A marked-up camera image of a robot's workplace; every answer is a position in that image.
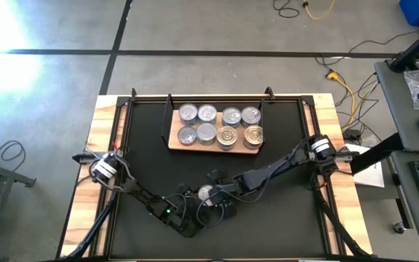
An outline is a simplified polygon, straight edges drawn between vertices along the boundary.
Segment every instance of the white paper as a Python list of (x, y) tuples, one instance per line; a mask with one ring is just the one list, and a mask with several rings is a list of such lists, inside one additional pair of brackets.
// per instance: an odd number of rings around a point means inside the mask
[[(348, 150), (356, 151), (360, 154), (368, 151), (369, 148), (364, 146), (357, 146), (354, 144), (346, 144)], [(354, 180), (356, 184), (366, 185), (366, 186), (377, 186), (384, 187), (384, 178), (383, 178), (383, 168), (381, 167), (381, 162), (378, 162), (367, 169), (358, 172), (354, 175)]]

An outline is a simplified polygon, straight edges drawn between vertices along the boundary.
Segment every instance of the tin can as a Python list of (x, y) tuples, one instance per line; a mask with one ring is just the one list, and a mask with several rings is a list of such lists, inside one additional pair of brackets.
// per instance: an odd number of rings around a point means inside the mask
[(246, 128), (244, 133), (244, 146), (255, 150), (263, 143), (263, 128), (252, 125)]
[(236, 128), (240, 125), (242, 114), (240, 110), (234, 107), (226, 108), (223, 111), (223, 126)]
[(194, 104), (186, 103), (179, 107), (180, 121), (186, 126), (196, 124), (198, 109)]
[(184, 146), (191, 146), (196, 141), (196, 131), (193, 127), (182, 127), (177, 133), (179, 142)]
[(258, 125), (261, 120), (261, 112), (254, 106), (247, 106), (242, 110), (242, 121), (243, 127), (247, 128), (251, 125)]
[(236, 145), (238, 138), (237, 131), (233, 127), (221, 127), (216, 133), (216, 140), (219, 148), (229, 151)]
[(212, 124), (202, 124), (196, 130), (196, 139), (203, 146), (211, 146), (216, 141), (216, 127)]
[(198, 108), (198, 119), (201, 124), (214, 124), (216, 123), (217, 113), (216, 107), (206, 104)]

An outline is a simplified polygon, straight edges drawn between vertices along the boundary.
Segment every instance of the caster wheel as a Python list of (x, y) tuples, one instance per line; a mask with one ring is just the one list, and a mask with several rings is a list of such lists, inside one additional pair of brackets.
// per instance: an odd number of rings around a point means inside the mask
[(403, 234), (407, 230), (402, 222), (394, 224), (394, 231), (398, 234)]

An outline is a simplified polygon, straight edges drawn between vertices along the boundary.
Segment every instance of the wooden table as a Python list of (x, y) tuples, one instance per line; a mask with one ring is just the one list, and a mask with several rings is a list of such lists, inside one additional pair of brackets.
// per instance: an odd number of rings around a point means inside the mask
[[(334, 107), (334, 100), (331, 94), (276, 94), (279, 96), (300, 96), (313, 95), (316, 116), (319, 121), (321, 134), (328, 135), (336, 149), (344, 146), (342, 132)], [(118, 96), (126, 95), (101, 95), (98, 96), (95, 114), (90, 127), (87, 146), (93, 151), (107, 151), (111, 136), (114, 112), (116, 110), (116, 100)], [(314, 134), (309, 108), (306, 107), (308, 131)], [(125, 110), (121, 111), (119, 128), (116, 137), (116, 144), (121, 141), (121, 134), (125, 118)], [(338, 162), (341, 170), (350, 171), (348, 164)], [(80, 169), (79, 180), (88, 176), (88, 165), (83, 165)], [(340, 222), (345, 226), (349, 234), (368, 253), (372, 253), (370, 240), (364, 224), (362, 209), (356, 193), (354, 179), (351, 175), (336, 172), (331, 176), (332, 188), (335, 195)], [(93, 222), (99, 200), (100, 186), (87, 179), (81, 183), (75, 191), (73, 203), (68, 217), (68, 225), (63, 238), (61, 256), (72, 252), (78, 243), (82, 241)], [(105, 230), (107, 221), (101, 228), (99, 241), (97, 244), (97, 255), (102, 255), (104, 250)], [(336, 243), (335, 233), (332, 225), (327, 220), (327, 229), (331, 243)], [(338, 253), (337, 245), (332, 245), (333, 253)]]

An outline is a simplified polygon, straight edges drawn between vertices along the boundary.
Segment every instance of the black mat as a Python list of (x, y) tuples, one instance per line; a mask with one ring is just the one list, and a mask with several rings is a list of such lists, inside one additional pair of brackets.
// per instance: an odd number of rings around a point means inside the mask
[[(225, 107), (257, 103), (218, 103)], [(175, 193), (179, 183), (198, 188), (215, 168), (235, 175), (261, 168), (288, 153), (304, 138), (297, 103), (265, 103), (266, 144), (257, 156), (170, 151), (160, 138), (164, 103), (139, 103), (133, 108), (127, 160), (132, 174), (159, 195)], [(301, 167), (271, 181), (254, 204), (237, 203), (239, 214), (193, 238), (183, 238), (149, 215), (133, 197), (119, 199), (112, 258), (291, 258), (324, 253), (314, 209), (306, 189), (309, 172)]]

